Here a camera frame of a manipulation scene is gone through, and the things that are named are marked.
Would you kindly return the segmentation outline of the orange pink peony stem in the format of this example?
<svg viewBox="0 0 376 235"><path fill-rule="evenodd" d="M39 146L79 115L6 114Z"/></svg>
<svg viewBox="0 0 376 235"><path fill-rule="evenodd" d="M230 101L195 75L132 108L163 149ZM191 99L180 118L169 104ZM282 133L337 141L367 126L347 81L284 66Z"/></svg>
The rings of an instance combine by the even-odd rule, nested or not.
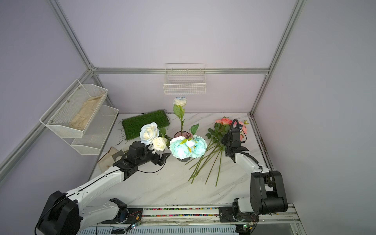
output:
<svg viewBox="0 0 376 235"><path fill-rule="evenodd" d="M230 125L232 124L232 120L229 119L229 118L227 118L227 117L223 117L221 119L217 119L215 121L215 123L224 124L224 127L226 127L226 130L225 130L225 134L226 134L229 131L229 129L230 129ZM247 134L247 127L246 127L246 125L249 124L249 123L247 121L246 122L239 121L239 123L242 125L242 131L240 132L240 140L241 141L245 141L246 140L246 134ZM217 174L217 179L216 179L216 184L215 184L217 186L218 180L219 180L220 171L221 171L222 158L221 158L221 161L220 161L220 159L218 159L216 162L219 162L218 174ZM210 176L212 170L213 170L213 167L211 167L211 170L210 170L210 172L208 174L206 182L208 181L209 176Z"/></svg>

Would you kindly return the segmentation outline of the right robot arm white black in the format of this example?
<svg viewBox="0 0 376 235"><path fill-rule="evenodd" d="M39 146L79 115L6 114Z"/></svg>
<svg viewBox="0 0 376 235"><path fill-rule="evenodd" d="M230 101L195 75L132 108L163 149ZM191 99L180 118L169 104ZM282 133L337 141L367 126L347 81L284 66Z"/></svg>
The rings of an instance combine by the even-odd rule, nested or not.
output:
<svg viewBox="0 0 376 235"><path fill-rule="evenodd" d="M237 198L232 203L232 214L240 219L246 215L261 215L288 210L287 196L282 174L262 166L259 161L248 153L240 139L242 125L237 119L230 124L229 131L223 136L221 143L225 146L225 156L241 166L250 176L250 194L248 197Z"/></svg>

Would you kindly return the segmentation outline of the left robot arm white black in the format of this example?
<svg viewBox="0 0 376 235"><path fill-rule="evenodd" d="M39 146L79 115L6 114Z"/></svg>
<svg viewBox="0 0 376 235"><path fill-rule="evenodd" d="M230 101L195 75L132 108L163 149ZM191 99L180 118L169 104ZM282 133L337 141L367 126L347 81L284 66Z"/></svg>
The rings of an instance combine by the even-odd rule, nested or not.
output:
<svg viewBox="0 0 376 235"><path fill-rule="evenodd" d="M115 162L101 175L66 193L51 194L34 231L44 235L76 235L104 221L137 223L142 211L130 212L128 205L118 198L96 207L89 204L138 172L139 166L152 162L164 167L169 156L170 153L157 154L140 141L133 142L127 152L120 150L112 156Z"/></svg>

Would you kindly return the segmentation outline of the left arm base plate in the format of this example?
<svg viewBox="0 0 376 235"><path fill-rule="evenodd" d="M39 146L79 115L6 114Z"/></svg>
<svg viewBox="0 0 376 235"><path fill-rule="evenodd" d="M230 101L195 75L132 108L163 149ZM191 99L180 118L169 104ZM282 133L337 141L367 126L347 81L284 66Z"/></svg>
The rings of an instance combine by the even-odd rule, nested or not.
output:
<svg viewBox="0 0 376 235"><path fill-rule="evenodd" d="M103 221L102 224L135 224L142 219L142 208L129 208L128 205L117 198L110 199L116 204L119 211L114 219Z"/></svg>

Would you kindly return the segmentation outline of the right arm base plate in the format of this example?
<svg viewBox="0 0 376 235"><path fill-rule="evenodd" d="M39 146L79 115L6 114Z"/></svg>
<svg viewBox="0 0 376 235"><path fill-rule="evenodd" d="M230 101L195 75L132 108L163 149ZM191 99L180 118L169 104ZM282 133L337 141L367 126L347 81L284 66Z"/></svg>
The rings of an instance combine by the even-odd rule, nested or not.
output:
<svg viewBox="0 0 376 235"><path fill-rule="evenodd" d="M249 198L236 198L231 206L219 207L220 222L258 222Z"/></svg>

